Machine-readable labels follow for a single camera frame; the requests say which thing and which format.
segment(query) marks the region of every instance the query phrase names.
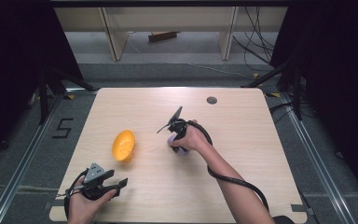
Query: metal frame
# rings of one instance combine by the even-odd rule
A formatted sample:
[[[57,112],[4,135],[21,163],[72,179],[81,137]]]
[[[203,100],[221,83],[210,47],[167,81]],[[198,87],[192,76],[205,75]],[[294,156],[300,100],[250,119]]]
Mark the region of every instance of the metal frame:
[[[290,103],[290,98],[286,92],[282,92],[281,97],[284,104]],[[296,118],[296,114],[293,112],[292,108],[287,107],[286,110],[289,113],[290,120],[293,122],[301,142],[304,144],[304,147],[310,157],[310,161],[312,162],[316,173],[321,179],[322,185],[324,186],[324,189],[330,198],[332,205],[336,209],[341,223],[356,223],[345,198],[342,196],[342,193],[336,185],[336,182],[324,165],[324,161],[322,160],[318,150],[310,139],[310,135],[308,134],[303,122]]]

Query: wooden board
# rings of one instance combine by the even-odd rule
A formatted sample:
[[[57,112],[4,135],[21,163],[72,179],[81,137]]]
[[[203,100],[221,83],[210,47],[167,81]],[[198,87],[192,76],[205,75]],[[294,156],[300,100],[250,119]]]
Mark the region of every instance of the wooden board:
[[[210,105],[213,96],[217,104]],[[122,88],[101,89],[89,112],[59,193],[97,162],[116,170],[106,186],[127,177],[128,186],[107,203],[95,220],[109,222],[233,223],[216,181],[195,151],[181,157],[167,144],[169,131],[157,131],[182,105],[181,118],[196,119],[221,155],[267,197],[273,216],[307,220],[291,204],[302,204],[280,139],[259,89]],[[132,161],[115,161],[112,144],[120,132],[135,135]],[[50,218],[66,220],[63,207]]]

